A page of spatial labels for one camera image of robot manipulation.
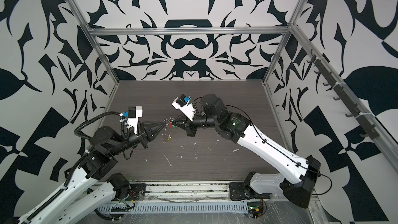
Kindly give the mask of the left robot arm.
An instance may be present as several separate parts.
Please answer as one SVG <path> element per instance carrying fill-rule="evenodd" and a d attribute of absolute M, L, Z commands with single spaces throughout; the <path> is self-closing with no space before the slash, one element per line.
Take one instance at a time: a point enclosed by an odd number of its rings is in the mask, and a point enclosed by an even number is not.
<path fill-rule="evenodd" d="M 130 183 L 121 174 L 111 175 L 98 189 L 80 196 L 101 180 L 117 163 L 116 155 L 148 146 L 166 126 L 162 122 L 142 122 L 138 130 L 123 137 L 109 126 L 100 127 L 89 138 L 90 150 L 72 166 L 65 182 L 27 213 L 10 217 L 7 224 L 75 224 L 114 199 L 122 203 L 129 197 Z"/>

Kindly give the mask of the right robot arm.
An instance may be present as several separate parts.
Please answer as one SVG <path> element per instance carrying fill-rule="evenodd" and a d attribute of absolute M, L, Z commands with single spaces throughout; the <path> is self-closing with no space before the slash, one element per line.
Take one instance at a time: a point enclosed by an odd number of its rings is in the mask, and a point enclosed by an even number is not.
<path fill-rule="evenodd" d="M 183 113 L 173 125 L 194 137 L 199 128 L 213 128 L 224 139 L 230 140 L 272 165 L 277 171 L 275 179 L 260 173 L 250 173 L 246 180 L 246 193 L 254 198 L 261 194 L 282 193 L 291 203 L 308 208 L 315 185 L 322 173 L 321 163 L 313 156 L 300 157 L 285 149 L 262 133 L 243 110 L 230 112 L 223 100 L 215 94 L 200 98 L 201 109 L 182 94 L 173 100 L 172 106 Z"/>

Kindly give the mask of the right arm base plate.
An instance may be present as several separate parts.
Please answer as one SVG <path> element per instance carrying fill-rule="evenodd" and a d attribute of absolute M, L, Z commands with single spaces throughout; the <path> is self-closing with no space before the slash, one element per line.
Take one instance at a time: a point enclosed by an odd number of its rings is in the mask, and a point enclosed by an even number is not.
<path fill-rule="evenodd" d="M 229 183 L 229 198 L 232 201 L 251 200 L 258 197 L 247 184 L 232 182 Z"/>

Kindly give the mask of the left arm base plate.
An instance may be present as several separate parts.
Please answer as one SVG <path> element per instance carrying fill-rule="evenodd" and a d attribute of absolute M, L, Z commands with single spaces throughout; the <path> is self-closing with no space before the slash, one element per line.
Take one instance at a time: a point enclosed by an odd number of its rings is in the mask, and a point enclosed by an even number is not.
<path fill-rule="evenodd" d="M 146 195 L 146 183 L 132 183 L 127 190 L 126 201 L 138 201 Z"/>

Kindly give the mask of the large wire keyring red sleeve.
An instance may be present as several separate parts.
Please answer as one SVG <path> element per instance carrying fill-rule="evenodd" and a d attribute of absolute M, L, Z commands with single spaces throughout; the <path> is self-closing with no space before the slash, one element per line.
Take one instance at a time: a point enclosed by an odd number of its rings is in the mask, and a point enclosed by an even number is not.
<path fill-rule="evenodd" d="M 164 120 L 164 122 L 165 122 L 167 125 L 171 126 L 171 127 L 174 125 L 174 124 L 173 124 L 174 121 L 175 121 L 175 118 L 169 118 L 169 119 Z"/>

